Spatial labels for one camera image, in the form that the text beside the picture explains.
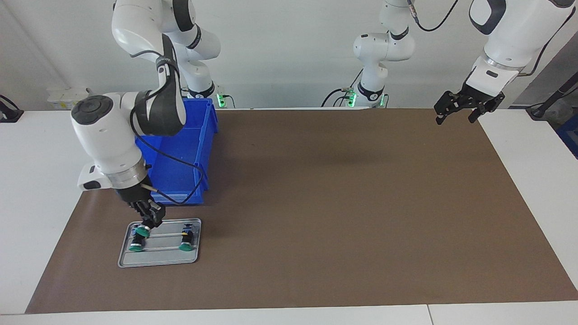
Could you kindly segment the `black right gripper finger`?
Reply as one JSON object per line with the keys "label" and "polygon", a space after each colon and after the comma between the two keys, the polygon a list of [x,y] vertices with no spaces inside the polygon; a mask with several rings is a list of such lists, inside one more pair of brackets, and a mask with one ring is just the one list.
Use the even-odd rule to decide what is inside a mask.
{"label": "black right gripper finger", "polygon": [[150,203],[149,214],[153,227],[159,227],[165,218],[166,207],[162,203]]}
{"label": "black right gripper finger", "polygon": [[140,215],[143,225],[152,226],[152,214],[149,205],[132,205],[131,208]]}

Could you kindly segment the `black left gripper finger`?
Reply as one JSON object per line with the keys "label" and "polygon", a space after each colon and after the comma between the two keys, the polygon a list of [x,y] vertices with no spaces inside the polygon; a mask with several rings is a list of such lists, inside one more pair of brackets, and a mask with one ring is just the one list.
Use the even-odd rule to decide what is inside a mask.
{"label": "black left gripper finger", "polygon": [[451,91],[446,91],[442,94],[433,106],[436,113],[436,124],[442,125],[449,115],[464,109],[464,102],[465,97],[461,93],[454,94]]}
{"label": "black left gripper finger", "polygon": [[492,98],[485,102],[474,100],[472,102],[473,111],[471,111],[471,114],[468,116],[469,122],[473,124],[479,119],[479,117],[481,117],[485,113],[494,112],[502,103],[504,98],[505,98],[504,93],[499,93],[499,95],[496,96],[495,98]]}

